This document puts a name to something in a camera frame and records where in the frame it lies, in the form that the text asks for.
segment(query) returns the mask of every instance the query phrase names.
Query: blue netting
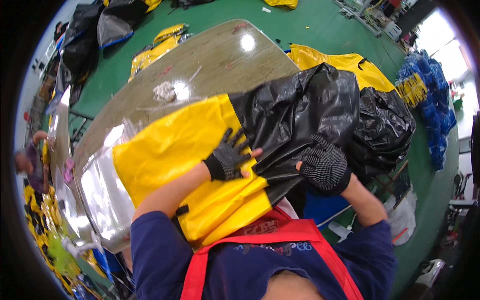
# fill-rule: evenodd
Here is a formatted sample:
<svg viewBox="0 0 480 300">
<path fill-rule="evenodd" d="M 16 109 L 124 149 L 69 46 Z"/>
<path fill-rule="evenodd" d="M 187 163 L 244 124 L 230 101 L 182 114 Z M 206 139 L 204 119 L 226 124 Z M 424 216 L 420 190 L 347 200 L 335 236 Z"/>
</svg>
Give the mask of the blue netting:
<svg viewBox="0 0 480 300">
<path fill-rule="evenodd" d="M 439 62 L 429 58 L 427 52 L 409 53 L 398 71 L 397 80 L 417 73 L 428 94 L 425 101 L 418 104 L 428 135 L 428 147 L 432 156 L 432 164 L 436 171 L 441 171 L 445 164 L 448 133 L 456 125 L 455 113 L 448 105 L 449 87 L 445 80 L 442 66 Z"/>
</svg>

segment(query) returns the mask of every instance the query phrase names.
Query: hand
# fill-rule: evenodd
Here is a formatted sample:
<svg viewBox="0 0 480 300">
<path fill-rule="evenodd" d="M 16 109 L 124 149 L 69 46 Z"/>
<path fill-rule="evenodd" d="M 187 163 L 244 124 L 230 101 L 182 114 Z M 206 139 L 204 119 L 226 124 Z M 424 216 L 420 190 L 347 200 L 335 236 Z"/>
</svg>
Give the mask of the hand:
<svg viewBox="0 0 480 300">
<path fill-rule="evenodd" d="M 210 171 L 211 180 L 226 181 L 237 178 L 248 178 L 250 175 L 249 172 L 240 171 L 240 169 L 237 168 L 238 164 L 262 154 L 261 148 L 257 148 L 248 154 L 240 154 L 240 152 L 248 146 L 248 140 L 235 146 L 243 134 L 243 128 L 240 128 L 231 139 L 228 139 L 232 132 L 233 130 L 228 128 L 217 148 L 204 160 L 204 163 Z"/>
<path fill-rule="evenodd" d="M 314 146 L 301 153 L 297 170 L 323 193 L 340 194 L 347 188 L 351 175 L 345 155 L 318 134 L 312 134 L 310 138 Z"/>
</svg>

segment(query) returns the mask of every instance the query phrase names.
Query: work glove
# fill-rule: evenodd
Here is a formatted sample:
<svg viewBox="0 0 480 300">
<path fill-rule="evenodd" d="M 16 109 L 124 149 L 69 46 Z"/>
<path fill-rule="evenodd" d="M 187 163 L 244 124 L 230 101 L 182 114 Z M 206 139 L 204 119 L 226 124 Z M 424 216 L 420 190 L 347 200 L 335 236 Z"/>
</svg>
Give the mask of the work glove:
<svg viewBox="0 0 480 300">
<path fill-rule="evenodd" d="M 300 174 L 324 194 L 340 194 L 347 188 L 351 175 L 345 155 L 318 134 L 310 138 L 313 147 L 301 153 Z"/>
<path fill-rule="evenodd" d="M 250 153 L 240 154 L 240 152 L 248 146 L 248 140 L 235 146 L 243 134 L 243 128 L 240 128 L 231 139 L 228 139 L 232 132 L 233 130 L 228 128 L 217 148 L 204 160 L 204 163 L 210 171 L 212 180 L 227 181 L 243 178 L 242 172 L 237 166 L 252 157 Z"/>
</svg>

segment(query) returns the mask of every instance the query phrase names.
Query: cable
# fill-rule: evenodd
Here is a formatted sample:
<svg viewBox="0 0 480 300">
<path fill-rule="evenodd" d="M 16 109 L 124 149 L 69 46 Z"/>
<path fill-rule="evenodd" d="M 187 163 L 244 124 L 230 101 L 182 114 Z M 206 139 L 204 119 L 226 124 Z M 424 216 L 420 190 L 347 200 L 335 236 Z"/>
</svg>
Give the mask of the cable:
<svg viewBox="0 0 480 300">
<path fill-rule="evenodd" d="M 388 57 L 390 58 L 390 60 L 392 61 L 393 65 L 395 66 L 396 68 L 396 72 L 398 72 L 398 67 L 396 66 L 395 62 L 393 61 L 393 58 L 390 56 L 390 54 L 388 54 L 388 51 L 387 49 L 385 48 L 383 42 L 382 42 L 382 38 L 380 38 L 380 44 L 382 44 L 382 47 L 384 48 L 385 50 L 385 53 L 388 55 Z"/>
</svg>

